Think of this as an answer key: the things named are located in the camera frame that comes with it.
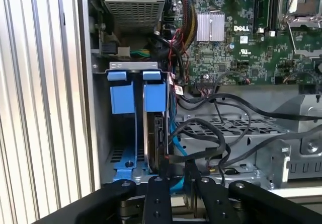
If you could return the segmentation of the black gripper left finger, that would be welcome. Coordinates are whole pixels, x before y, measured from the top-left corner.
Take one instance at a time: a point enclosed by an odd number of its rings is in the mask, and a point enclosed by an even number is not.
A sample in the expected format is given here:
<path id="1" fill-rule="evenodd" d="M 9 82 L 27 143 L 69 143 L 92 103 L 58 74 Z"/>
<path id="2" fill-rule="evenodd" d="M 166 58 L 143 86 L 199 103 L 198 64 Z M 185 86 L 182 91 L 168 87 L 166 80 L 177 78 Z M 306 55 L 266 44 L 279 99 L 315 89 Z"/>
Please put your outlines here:
<path id="1" fill-rule="evenodd" d="M 147 183 L 121 179 L 40 219 L 40 223 L 172 223 L 169 160 Z"/>

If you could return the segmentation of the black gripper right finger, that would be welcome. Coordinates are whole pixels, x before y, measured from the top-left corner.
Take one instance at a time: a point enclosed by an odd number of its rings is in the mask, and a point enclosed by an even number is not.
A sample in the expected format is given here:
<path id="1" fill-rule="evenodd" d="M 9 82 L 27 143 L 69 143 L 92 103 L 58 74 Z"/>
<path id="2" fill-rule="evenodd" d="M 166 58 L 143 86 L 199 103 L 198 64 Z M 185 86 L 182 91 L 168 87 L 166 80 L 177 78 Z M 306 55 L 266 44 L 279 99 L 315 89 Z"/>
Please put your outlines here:
<path id="1" fill-rule="evenodd" d="M 225 188 L 202 177 L 194 160 L 185 162 L 185 187 L 192 209 L 197 213 L 201 201 L 209 223 L 321 223 L 321 214 L 252 183 Z"/>

